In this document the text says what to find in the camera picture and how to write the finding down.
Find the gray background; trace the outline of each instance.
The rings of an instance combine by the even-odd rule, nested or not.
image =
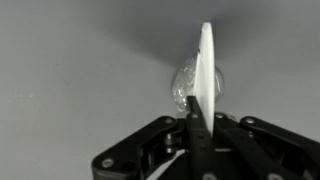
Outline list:
[[[217,110],[320,141],[319,0],[0,0],[0,179],[90,180],[161,115],[215,21]]]

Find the transparent plastic bag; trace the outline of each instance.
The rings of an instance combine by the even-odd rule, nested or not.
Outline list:
[[[179,111],[186,111],[186,97],[193,95],[197,60],[188,59],[179,69],[172,85],[172,96]],[[224,79],[221,71],[215,67],[215,101],[224,93]]]

